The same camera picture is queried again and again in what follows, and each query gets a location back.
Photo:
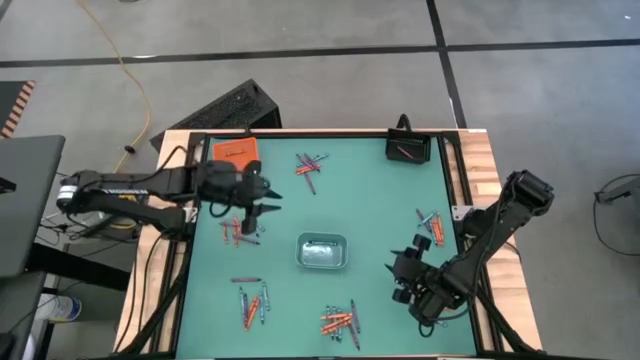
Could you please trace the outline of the black desk foot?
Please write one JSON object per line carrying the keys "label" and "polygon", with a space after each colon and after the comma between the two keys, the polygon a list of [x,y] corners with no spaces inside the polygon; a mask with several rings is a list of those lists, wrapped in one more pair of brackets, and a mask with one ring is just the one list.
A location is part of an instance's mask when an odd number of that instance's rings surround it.
{"label": "black desk foot", "polygon": [[117,291],[126,291],[130,278],[129,272],[38,243],[31,247],[25,269]]}

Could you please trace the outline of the hazard striped floor mat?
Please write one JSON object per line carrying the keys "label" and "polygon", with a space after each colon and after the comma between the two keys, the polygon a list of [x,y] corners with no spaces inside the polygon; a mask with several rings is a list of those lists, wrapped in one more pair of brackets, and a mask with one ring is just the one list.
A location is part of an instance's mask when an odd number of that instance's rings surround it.
{"label": "hazard striped floor mat", "polygon": [[9,139],[19,125],[36,82],[0,81],[0,139]]}

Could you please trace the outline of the clear plastic centre tray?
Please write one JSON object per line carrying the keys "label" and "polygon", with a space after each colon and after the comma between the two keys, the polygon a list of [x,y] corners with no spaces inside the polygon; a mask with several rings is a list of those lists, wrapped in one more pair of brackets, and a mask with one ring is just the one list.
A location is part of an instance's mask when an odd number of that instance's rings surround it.
{"label": "clear plastic centre tray", "polygon": [[[334,247],[307,247],[308,241],[336,242]],[[346,266],[348,261],[347,239],[335,233],[305,232],[299,235],[296,242],[296,262],[306,268],[322,270],[338,270]]]}

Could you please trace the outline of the dark cabinet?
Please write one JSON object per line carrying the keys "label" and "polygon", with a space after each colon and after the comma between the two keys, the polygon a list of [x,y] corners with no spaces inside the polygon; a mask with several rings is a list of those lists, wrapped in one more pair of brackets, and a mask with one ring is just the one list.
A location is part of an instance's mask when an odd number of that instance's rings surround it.
{"label": "dark cabinet", "polygon": [[0,278],[0,360],[21,360],[44,287],[43,272]]}

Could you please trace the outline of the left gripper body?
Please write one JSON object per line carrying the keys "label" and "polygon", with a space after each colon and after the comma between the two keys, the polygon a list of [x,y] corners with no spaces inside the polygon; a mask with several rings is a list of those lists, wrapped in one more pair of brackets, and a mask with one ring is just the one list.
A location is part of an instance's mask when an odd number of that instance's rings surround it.
{"label": "left gripper body", "polygon": [[198,165],[198,197],[201,200],[244,209],[264,208],[257,200],[268,195],[268,181],[261,176],[262,163],[250,161],[243,170],[227,161]]}

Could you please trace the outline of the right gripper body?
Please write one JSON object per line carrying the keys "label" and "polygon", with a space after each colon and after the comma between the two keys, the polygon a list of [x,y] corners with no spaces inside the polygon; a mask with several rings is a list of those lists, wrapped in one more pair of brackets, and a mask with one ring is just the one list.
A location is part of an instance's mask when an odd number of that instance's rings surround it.
{"label": "right gripper body", "polygon": [[411,290],[410,314],[419,323],[436,323],[453,294],[443,285],[438,270],[421,260],[399,256],[399,277]]}

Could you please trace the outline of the orange plastic basket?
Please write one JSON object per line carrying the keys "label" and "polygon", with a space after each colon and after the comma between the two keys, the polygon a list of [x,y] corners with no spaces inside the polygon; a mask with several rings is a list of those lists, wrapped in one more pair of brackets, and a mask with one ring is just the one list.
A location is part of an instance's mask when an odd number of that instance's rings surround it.
{"label": "orange plastic basket", "polygon": [[254,137],[216,142],[212,146],[216,169],[224,174],[255,174],[262,170]]}

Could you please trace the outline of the white canister blue label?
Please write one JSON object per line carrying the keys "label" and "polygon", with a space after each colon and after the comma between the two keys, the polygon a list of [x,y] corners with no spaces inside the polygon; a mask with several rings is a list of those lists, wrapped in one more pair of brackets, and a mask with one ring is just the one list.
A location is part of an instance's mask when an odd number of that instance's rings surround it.
{"label": "white canister blue label", "polygon": [[75,297],[42,294],[34,319],[55,323],[75,321],[81,314],[82,303]]}

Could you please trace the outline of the grey desk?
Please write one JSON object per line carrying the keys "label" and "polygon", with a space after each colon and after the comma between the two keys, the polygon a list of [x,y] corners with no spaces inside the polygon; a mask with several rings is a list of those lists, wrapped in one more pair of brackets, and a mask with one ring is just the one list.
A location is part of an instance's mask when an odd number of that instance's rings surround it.
{"label": "grey desk", "polygon": [[35,238],[64,143],[61,135],[0,140],[0,178],[15,184],[0,194],[0,278],[34,268],[47,248]]}

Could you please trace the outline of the black plastic basket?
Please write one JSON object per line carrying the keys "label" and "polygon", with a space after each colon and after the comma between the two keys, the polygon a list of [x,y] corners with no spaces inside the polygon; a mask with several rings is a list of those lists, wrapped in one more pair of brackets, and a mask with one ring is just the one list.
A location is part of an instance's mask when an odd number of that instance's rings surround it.
{"label": "black plastic basket", "polygon": [[[403,155],[398,151],[397,146],[407,150],[415,159],[409,159]],[[421,165],[430,161],[430,153],[431,137],[429,135],[401,129],[388,129],[385,147],[388,160]]]}

